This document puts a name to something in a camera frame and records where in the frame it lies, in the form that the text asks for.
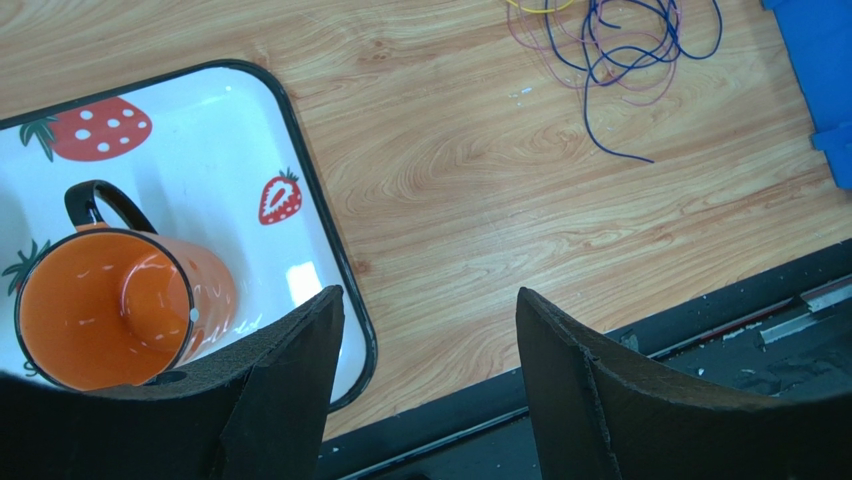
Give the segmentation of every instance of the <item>blue string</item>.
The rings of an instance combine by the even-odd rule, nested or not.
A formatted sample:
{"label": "blue string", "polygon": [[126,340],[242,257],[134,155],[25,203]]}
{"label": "blue string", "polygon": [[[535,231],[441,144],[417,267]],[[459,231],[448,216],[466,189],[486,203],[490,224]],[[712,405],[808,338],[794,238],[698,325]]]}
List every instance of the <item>blue string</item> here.
{"label": "blue string", "polygon": [[[545,9],[548,8],[548,1],[549,0],[544,0],[544,8]],[[599,16],[599,13],[598,13],[599,7],[602,6],[604,3],[609,2],[609,1],[612,1],[612,0],[589,0],[589,9],[586,13],[585,18],[583,19],[582,28],[580,30],[580,40],[581,40],[581,45],[582,45],[582,48],[583,48],[583,58],[585,60],[585,66],[576,65],[576,64],[570,62],[568,59],[566,59],[562,55],[562,53],[559,51],[559,47],[556,46],[556,41],[553,37],[553,29],[550,25],[550,19],[549,19],[550,15],[545,15],[544,16],[544,23],[545,23],[545,28],[547,29],[547,36],[548,36],[548,39],[550,41],[550,47],[553,50],[553,53],[556,54],[556,58],[558,58],[559,61],[561,61],[565,65],[568,65],[569,67],[574,68],[575,70],[578,70],[580,72],[588,72],[588,74],[586,75],[586,82],[583,86],[583,123],[586,126],[586,131],[589,134],[589,138],[592,139],[592,142],[594,142],[594,144],[598,148],[600,148],[601,150],[603,150],[606,153],[609,153],[610,155],[614,155],[614,156],[617,156],[617,157],[624,157],[624,158],[632,158],[634,160],[640,160],[640,161],[647,162],[647,163],[654,163],[654,161],[649,159],[649,158],[640,157],[640,156],[637,156],[637,155],[631,155],[631,154],[627,154],[627,153],[616,152],[614,150],[611,150],[611,149],[603,146],[601,144],[601,142],[598,141],[598,139],[597,139],[597,137],[595,137],[595,134],[592,131],[592,127],[589,123],[589,87],[590,87],[590,82],[594,81],[596,85],[600,85],[600,86],[604,86],[604,87],[608,86],[608,85],[612,85],[612,84],[620,81],[621,79],[623,79],[625,76],[627,76],[628,73],[632,72],[633,70],[649,68],[649,67],[652,67],[654,65],[661,64],[661,63],[663,63],[663,64],[671,63],[671,62],[674,62],[675,60],[677,60],[677,58],[680,57],[680,55],[683,55],[683,56],[690,58],[692,60],[705,60],[707,58],[712,57],[719,50],[719,45],[722,43],[722,33],[724,31],[724,22],[722,21],[722,11],[719,9],[719,3],[717,2],[717,0],[712,0],[713,8],[716,10],[716,17],[719,21],[719,31],[718,31],[718,34],[716,36],[716,42],[713,45],[713,48],[710,50],[709,53],[707,53],[705,55],[694,55],[694,54],[691,54],[688,51],[686,51],[683,48],[683,46],[681,46],[681,44],[680,44],[680,38],[678,38],[678,33],[677,33],[679,21],[678,21],[678,15],[677,15],[676,12],[678,11],[678,7],[677,7],[677,3],[676,3],[675,0],[665,0],[665,4],[663,3],[663,0],[655,0],[654,3],[657,4],[656,7],[654,5],[650,5],[650,4],[648,4],[648,3],[646,3],[642,0],[624,0],[626,2],[638,5],[642,8],[645,8],[645,9],[649,10],[650,12],[652,12],[654,15],[657,15],[658,17],[660,17],[660,19],[665,24],[665,34],[663,35],[663,38],[660,39],[660,43],[651,50],[646,50],[646,49],[636,47],[636,46],[633,46],[633,45],[623,45],[623,46],[616,47],[616,48],[613,48],[613,49],[610,49],[610,50],[601,51],[598,59],[595,60],[594,62],[592,62],[591,58],[589,57],[588,44],[586,43],[586,38],[587,38],[586,35],[587,34],[588,34],[588,38],[590,40],[592,40],[593,42],[597,43],[597,41],[598,41],[597,38],[595,37],[594,28],[592,27],[592,21],[594,20],[598,24],[600,24],[600,25],[602,25],[606,28],[613,29],[613,30],[620,30],[621,29],[620,25],[615,25],[615,24],[612,24],[612,23],[605,22]],[[665,51],[662,54],[658,54],[658,52],[660,52],[662,50],[665,50]],[[612,58],[612,55],[614,53],[626,52],[626,51],[634,52],[634,53],[637,53],[639,55],[632,63],[629,63],[629,64],[619,62],[619,61]],[[612,63],[613,65],[615,65],[619,68],[622,68],[623,71],[620,74],[618,74],[618,76],[616,76],[615,78],[612,78],[608,81],[602,82],[600,79],[597,78],[597,76],[595,75],[594,72],[595,72],[595,68],[597,68],[597,66],[603,61],[608,61],[608,62]]]}

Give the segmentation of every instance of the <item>white tray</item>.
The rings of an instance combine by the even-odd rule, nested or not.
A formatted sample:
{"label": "white tray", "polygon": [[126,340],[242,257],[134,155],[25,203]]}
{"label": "white tray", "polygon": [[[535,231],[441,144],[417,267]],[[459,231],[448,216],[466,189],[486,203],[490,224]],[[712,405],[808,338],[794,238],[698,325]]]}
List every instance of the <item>white tray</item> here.
{"label": "white tray", "polygon": [[[116,96],[135,108],[119,108]],[[40,132],[29,135],[21,125],[49,115],[60,119],[49,123],[59,138],[45,149]],[[86,137],[80,130],[89,137],[65,141],[69,131]],[[375,334],[289,101],[267,72],[241,62],[209,64],[9,119],[0,122],[0,152],[0,272],[21,263],[19,250],[29,256],[33,242],[41,248],[74,233],[63,203],[68,187],[107,180],[160,234],[209,248],[231,270],[239,291],[234,327],[206,354],[278,320],[323,287],[343,285],[332,407],[366,387],[375,369]],[[110,152],[120,154],[85,161]],[[295,187],[278,178],[288,170],[299,178]],[[265,209],[262,196],[270,188],[272,196],[284,189],[292,203],[274,213]],[[109,208],[101,211],[111,226],[124,226]],[[14,273],[0,280],[0,368],[49,385],[28,370],[15,336],[14,287],[7,295]]]}

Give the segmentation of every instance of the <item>wooden table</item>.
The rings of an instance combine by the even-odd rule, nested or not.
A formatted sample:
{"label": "wooden table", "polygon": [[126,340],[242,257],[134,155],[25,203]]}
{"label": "wooden table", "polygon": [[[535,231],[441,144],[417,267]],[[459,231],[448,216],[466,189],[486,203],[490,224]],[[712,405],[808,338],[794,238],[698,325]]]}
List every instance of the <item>wooden table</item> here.
{"label": "wooden table", "polygon": [[[709,2],[684,3],[702,51]],[[500,0],[7,0],[0,118],[209,60],[271,70],[379,336],[330,438],[518,366],[522,285],[603,331],[852,237],[773,15],[720,3],[721,50],[659,104],[592,96],[601,139],[656,165],[592,145]]]}

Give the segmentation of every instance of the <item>black mug rim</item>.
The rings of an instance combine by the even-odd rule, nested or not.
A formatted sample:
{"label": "black mug rim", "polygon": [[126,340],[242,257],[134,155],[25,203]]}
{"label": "black mug rim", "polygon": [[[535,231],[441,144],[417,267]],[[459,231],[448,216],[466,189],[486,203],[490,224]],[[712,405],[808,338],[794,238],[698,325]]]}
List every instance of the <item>black mug rim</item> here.
{"label": "black mug rim", "polygon": [[[21,282],[21,289],[18,291],[18,295],[15,297],[15,337],[18,339],[18,345],[21,347],[21,351],[24,353],[24,356],[26,357],[27,362],[30,365],[32,365],[35,372],[37,374],[41,375],[42,378],[44,378],[48,382],[50,382],[50,383],[52,383],[52,384],[54,384],[58,387],[61,387],[63,389],[66,389],[66,390],[71,390],[71,391],[76,391],[76,392],[83,392],[84,391],[84,390],[78,390],[78,389],[71,387],[69,385],[65,385],[64,383],[60,382],[59,380],[53,378],[50,374],[48,374],[46,371],[44,371],[44,369],[39,366],[39,364],[35,361],[35,359],[33,359],[32,355],[30,355],[30,351],[27,348],[26,343],[24,342],[23,335],[21,334],[21,316],[20,316],[21,299],[24,296],[24,291],[26,290],[27,284],[29,283],[30,277],[32,276],[33,272],[35,272],[36,268],[38,268],[38,266],[41,264],[41,262],[45,258],[47,258],[51,253],[53,253],[57,248],[61,247],[62,245],[67,244],[68,242],[70,242],[72,240],[78,239],[80,237],[84,237],[84,236],[88,236],[88,235],[99,235],[99,234],[104,234],[104,233],[129,235],[131,237],[135,237],[137,239],[143,240],[144,242],[147,242],[148,244],[154,246],[154,248],[156,248],[160,252],[162,252],[175,265],[178,272],[180,273],[181,279],[183,280],[183,285],[186,288],[187,298],[189,299],[189,311],[192,312],[195,309],[195,299],[192,296],[192,287],[190,286],[189,277],[186,275],[186,271],[184,271],[180,262],[178,262],[177,258],[175,258],[175,256],[172,255],[171,252],[169,252],[164,246],[160,245],[157,241],[155,241],[152,238],[149,238],[146,235],[143,235],[143,234],[136,232],[134,230],[128,230],[128,229],[124,229],[124,228],[113,228],[113,227],[109,227],[109,226],[94,227],[94,228],[84,230],[82,232],[77,232],[77,233],[68,235],[67,237],[63,238],[62,240],[51,245],[43,254],[39,255],[38,258],[35,259],[32,267],[30,267],[29,271],[27,272],[26,276],[24,277],[24,280]],[[166,371],[173,369],[177,365],[177,363],[180,360],[183,353],[186,351],[187,344],[189,343],[189,339],[192,336],[192,330],[193,330],[192,327],[195,325],[195,322],[193,322],[191,318],[187,318],[186,321],[187,321],[189,328],[186,329],[186,335],[184,336],[184,339],[183,339],[183,342],[181,343],[180,348],[175,353],[174,358],[171,360],[171,362],[169,362],[169,364],[161,372],[158,372],[156,375],[154,375],[151,378],[156,378],[156,376],[159,375],[160,373],[163,373],[163,372],[166,372]]]}

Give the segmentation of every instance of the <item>orange mug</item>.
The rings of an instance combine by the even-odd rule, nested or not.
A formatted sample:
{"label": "orange mug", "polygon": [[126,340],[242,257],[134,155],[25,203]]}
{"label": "orange mug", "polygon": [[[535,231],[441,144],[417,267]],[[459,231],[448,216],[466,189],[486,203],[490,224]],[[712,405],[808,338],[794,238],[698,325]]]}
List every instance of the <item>orange mug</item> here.
{"label": "orange mug", "polygon": [[[96,196],[132,230],[104,223]],[[47,380],[80,391],[142,385],[231,326],[236,288],[213,252],[157,235],[102,180],[68,189],[65,208],[77,233],[36,260],[15,303],[18,342]]]}

